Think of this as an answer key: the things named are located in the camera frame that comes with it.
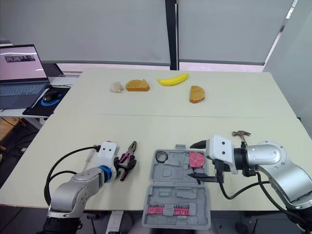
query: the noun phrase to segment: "white table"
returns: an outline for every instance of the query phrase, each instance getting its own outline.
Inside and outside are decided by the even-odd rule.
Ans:
[[[164,87],[157,78],[170,78],[180,71],[90,69],[84,72],[57,106],[0,190],[0,203],[46,207],[45,179],[51,166],[66,153],[112,140],[120,153],[136,140],[137,166],[125,182],[115,180],[104,186],[87,203],[91,210],[143,209],[153,153],[174,149],[219,134],[240,145],[235,130],[252,133],[247,142],[271,140],[283,145],[290,158],[312,175],[311,139],[269,73],[189,72],[185,82]],[[148,92],[109,92],[114,81],[146,79]],[[188,101],[191,85],[206,91],[206,100]],[[57,171],[81,171],[88,152],[62,162]],[[60,175],[51,184],[51,193],[70,175]],[[233,194],[256,178],[225,175],[225,189]],[[211,192],[212,210],[275,210],[259,188],[226,200],[217,184],[206,184]],[[270,189],[273,197],[278,197]]]
[[[65,84],[74,84],[77,81],[76,77],[48,77],[51,85],[65,85]],[[42,95],[38,98],[38,100],[45,94],[46,89]],[[40,129],[42,124],[36,121],[34,118],[48,118],[48,116],[33,116],[33,115],[23,115],[23,112],[26,108],[21,109],[8,109],[0,112],[0,117],[20,117],[25,118],[32,125],[34,125],[37,129]]]
[[[270,73],[187,72],[175,86],[162,86],[157,78],[183,71],[93,68],[84,71],[55,109],[63,114],[106,114],[198,117],[295,117]],[[125,85],[146,79],[148,92],[109,92],[111,83]],[[191,85],[205,89],[206,99],[189,102]]]
[[[176,144],[191,144],[219,134],[238,147],[240,140],[232,137],[233,130],[252,133],[247,142],[257,144],[271,140],[283,145],[291,160],[312,175],[311,139],[296,118],[241,117],[157,117],[132,115],[75,115],[53,114],[41,128],[10,177],[0,190],[0,203],[6,205],[47,207],[43,197],[46,176],[52,165],[66,153],[103,141],[111,140],[120,146],[119,156],[136,140],[137,165],[124,182],[115,180],[104,187],[87,203],[90,210],[142,210],[150,180],[153,153],[156,149],[174,149]],[[82,171],[87,152],[65,159],[55,170]],[[95,157],[90,167],[96,166]],[[210,174],[214,168],[210,162]],[[60,175],[51,183],[51,193],[71,175]],[[225,189],[232,195],[256,181],[226,173]],[[206,183],[211,193],[212,210],[276,210],[258,187],[245,191],[233,200],[226,200],[216,183]],[[273,198],[278,196],[268,185]]]

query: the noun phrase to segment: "black pole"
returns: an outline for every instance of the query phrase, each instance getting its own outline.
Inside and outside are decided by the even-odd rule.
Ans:
[[[170,70],[179,70],[178,22],[176,0],[165,0],[167,33],[170,53]]]

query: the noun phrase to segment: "laptop keyboard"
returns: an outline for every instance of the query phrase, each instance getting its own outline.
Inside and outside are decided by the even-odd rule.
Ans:
[[[46,84],[2,85],[0,96],[38,94]]]

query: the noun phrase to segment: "computer mouse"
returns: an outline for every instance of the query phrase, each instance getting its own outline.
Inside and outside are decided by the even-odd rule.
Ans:
[[[42,100],[44,103],[50,103],[58,98],[58,94],[57,91],[48,91],[43,95]]]

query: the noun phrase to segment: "gray roller blind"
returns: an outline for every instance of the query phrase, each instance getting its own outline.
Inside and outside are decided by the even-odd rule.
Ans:
[[[164,0],[1,0],[0,34],[43,61],[170,64]]]
[[[263,64],[293,0],[179,0],[180,61]]]

